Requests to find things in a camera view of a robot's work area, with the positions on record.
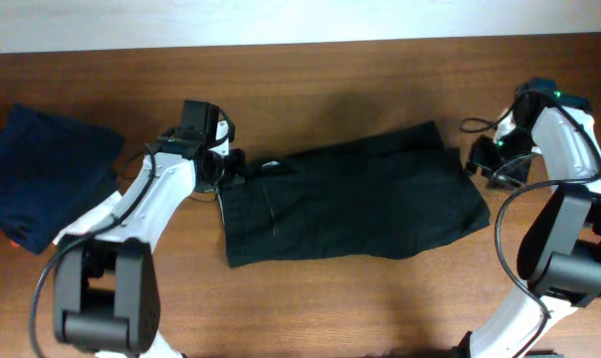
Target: wooden table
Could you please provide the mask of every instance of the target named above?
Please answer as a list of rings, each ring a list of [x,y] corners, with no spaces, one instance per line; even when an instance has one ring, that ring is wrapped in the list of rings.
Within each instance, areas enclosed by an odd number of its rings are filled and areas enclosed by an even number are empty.
[[[435,120],[468,155],[463,116],[496,117],[533,76],[587,95],[601,145],[601,34],[184,48],[0,56],[0,127],[12,103],[107,125],[125,135],[117,164],[180,118],[184,98],[225,108],[250,158],[283,155]],[[541,162],[532,180],[545,178]],[[505,194],[476,185],[496,212]],[[505,222],[505,252],[549,197],[523,196]],[[184,202],[154,255],[161,330],[190,357],[357,357],[450,347],[512,287],[493,227],[405,261],[369,257],[230,269],[219,209]],[[0,233],[0,356],[30,357],[28,307],[48,249],[35,257]],[[74,357],[52,334],[51,285],[40,304],[50,357]],[[537,345],[601,357],[601,300]]]

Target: folded black garment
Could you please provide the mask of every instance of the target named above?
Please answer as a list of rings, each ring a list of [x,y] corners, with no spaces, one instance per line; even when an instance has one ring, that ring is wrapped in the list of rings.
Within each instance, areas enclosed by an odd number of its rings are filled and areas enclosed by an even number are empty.
[[[231,267],[371,255],[405,259],[489,224],[489,207],[433,122],[249,165],[223,188]]]
[[[0,133],[0,229],[34,254],[117,189],[116,132],[15,105]]]

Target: black cable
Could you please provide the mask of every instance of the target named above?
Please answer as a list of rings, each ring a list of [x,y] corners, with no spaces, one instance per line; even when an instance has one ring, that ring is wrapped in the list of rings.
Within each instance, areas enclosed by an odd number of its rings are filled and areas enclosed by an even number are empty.
[[[495,182],[498,180],[498,177],[501,175],[501,173],[504,172],[504,170],[509,167],[510,165],[519,162],[519,161],[523,161],[523,160],[528,160],[528,159],[533,159],[534,157],[536,157],[538,154],[536,153],[528,153],[528,154],[521,154],[516,156],[515,158],[509,160],[508,162],[506,162],[503,166],[501,166],[500,168],[498,168],[495,172],[493,172],[493,174],[491,175],[491,178],[489,178],[489,187],[495,187]],[[514,190],[515,188],[512,186],[508,186],[507,189],[510,190]]]
[[[597,166],[597,172],[594,175],[592,175],[591,177],[589,177],[589,178],[547,180],[547,181],[544,181],[544,182],[530,184],[530,185],[525,186],[522,189],[519,189],[515,193],[512,193],[503,202],[503,204],[501,204],[500,211],[498,212],[498,217],[496,219],[496,225],[495,225],[495,242],[496,242],[496,251],[498,252],[498,259],[500,260],[500,264],[501,264],[504,272],[510,278],[510,280],[512,280],[512,282],[523,293],[525,293],[528,297],[530,297],[532,300],[534,300],[539,305],[539,307],[541,308],[541,311],[542,311],[542,319],[541,319],[541,322],[539,324],[539,327],[538,327],[537,331],[528,340],[528,342],[526,342],[526,344],[517,353],[515,353],[515,355],[513,356],[513,358],[520,357],[521,354],[525,350],[527,350],[529,347],[531,347],[536,342],[536,340],[539,339],[539,336],[541,336],[541,334],[543,333],[543,330],[545,329],[546,325],[548,324],[548,320],[550,319],[551,315],[550,315],[550,311],[548,310],[548,307],[546,306],[546,304],[537,295],[535,295],[532,291],[530,291],[530,289],[528,289],[528,287],[526,287],[526,285],[521,281],[521,279],[519,279],[512,272],[512,269],[510,269],[510,267],[508,266],[508,263],[506,262],[506,258],[504,257],[503,250],[501,248],[501,223],[503,222],[504,213],[506,212],[506,209],[508,208],[508,206],[510,205],[510,203],[512,203],[513,200],[515,200],[517,197],[519,197],[523,193],[527,193],[529,191],[532,191],[532,190],[535,190],[535,189],[539,189],[539,188],[550,187],[550,186],[553,186],[553,185],[560,185],[560,184],[587,184],[587,183],[592,183],[592,182],[595,182],[595,181],[601,179],[601,153],[599,152],[599,150],[597,150],[597,147],[594,145],[594,142],[592,141],[592,138],[590,138],[590,136],[588,135],[588,133],[584,130],[583,126],[581,124],[579,124],[572,117],[572,115],[570,115],[570,113],[568,113],[568,111],[566,111],[555,100],[555,98],[552,96],[551,93],[545,92],[545,91],[542,91],[542,90],[538,90],[538,89],[529,89],[529,90],[524,91],[523,93],[537,93],[537,94],[542,95],[545,99],[548,100],[549,104],[551,104],[552,106],[554,106],[555,108],[557,108],[557,110],[559,110],[559,112],[561,112],[561,114],[563,114],[563,116],[577,129],[577,131],[579,132],[579,134],[583,137],[584,141],[586,142],[586,145],[592,150],[593,155],[595,157],[595,164]]]
[[[150,173],[148,174],[148,180],[145,182],[145,185],[143,186],[143,188],[141,188],[139,195],[137,195],[137,197],[134,199],[132,204],[130,204],[128,209],[126,209],[125,212],[123,212],[123,214],[121,214],[120,217],[115,218],[115,220],[112,221],[112,223],[104,226],[103,228],[99,228],[93,232],[83,234],[78,239],[76,239],[74,242],[68,244],[66,247],[64,247],[63,249],[56,252],[53,255],[53,257],[48,261],[48,263],[46,264],[44,269],[42,270],[42,273],[40,274],[40,279],[38,279],[38,283],[35,286],[35,292],[33,293],[33,300],[31,302],[31,314],[29,316],[29,339],[31,340],[31,347],[33,348],[33,351],[38,356],[38,358],[45,358],[45,355],[42,352],[42,349],[40,348],[40,344],[38,343],[38,340],[37,340],[36,329],[35,329],[36,328],[35,327],[35,318],[37,315],[37,308],[38,308],[38,302],[40,300],[40,293],[42,292],[42,288],[44,287],[44,282],[46,281],[46,278],[48,277],[49,273],[51,272],[51,269],[53,269],[53,267],[72,249],[85,244],[89,240],[94,239],[95,236],[97,236],[99,234],[103,234],[109,230],[116,228],[128,216],[130,216],[130,214],[132,214],[134,209],[139,205],[139,203],[141,202],[143,197],[147,194],[148,190],[150,190],[150,186],[152,185],[152,182],[154,181],[154,177],[156,174],[157,165],[156,165],[156,161],[154,159],[154,153],[152,152],[152,149],[150,148],[150,146],[148,144],[145,145],[145,153],[150,157],[150,162],[151,162],[151,168],[150,168]]]
[[[210,203],[216,203],[216,201],[217,201],[217,193],[214,192],[214,198],[211,199],[211,200],[203,200],[203,199],[195,198],[193,196],[189,196],[187,198],[190,199],[190,200],[192,200],[192,201],[195,201],[195,202],[210,204]]]
[[[122,179],[124,180],[134,180],[134,177],[129,177],[125,175],[126,169],[128,168],[128,165],[130,165],[130,163],[138,158],[139,156],[141,156],[144,153],[143,150],[139,150],[138,152],[132,154],[132,156],[130,156],[128,159],[126,159],[125,163],[123,163],[123,165],[121,166],[121,171],[119,172],[119,175],[121,176]]]
[[[465,132],[465,133],[480,133],[480,132],[487,131],[490,129],[493,129],[493,130],[498,129],[498,125],[500,125],[500,123],[506,119],[506,117],[512,112],[512,110],[515,108],[515,106],[518,103],[520,103],[523,99],[525,99],[526,94],[538,93],[538,92],[541,94],[544,94],[544,95],[550,95],[549,92],[545,92],[545,91],[542,91],[539,89],[523,90],[519,93],[516,93],[515,101],[510,105],[510,107],[506,110],[506,112],[502,116],[500,116],[500,118],[498,118],[497,120],[491,121],[491,120],[475,118],[475,117],[464,118],[460,121],[460,131]],[[475,129],[466,128],[466,124],[470,123],[470,122],[481,123],[481,124],[484,124],[484,126],[475,128]]]
[[[230,139],[230,142],[234,141],[235,126],[234,126],[234,123],[232,122],[232,119],[230,119],[230,116],[228,115],[228,113],[226,113],[225,110],[219,108],[219,112],[221,113],[221,115],[223,115],[223,119],[228,124],[228,132],[222,138],[215,140],[214,143],[212,143],[209,146],[210,148],[214,148],[216,146],[223,144],[226,141],[226,139]]]

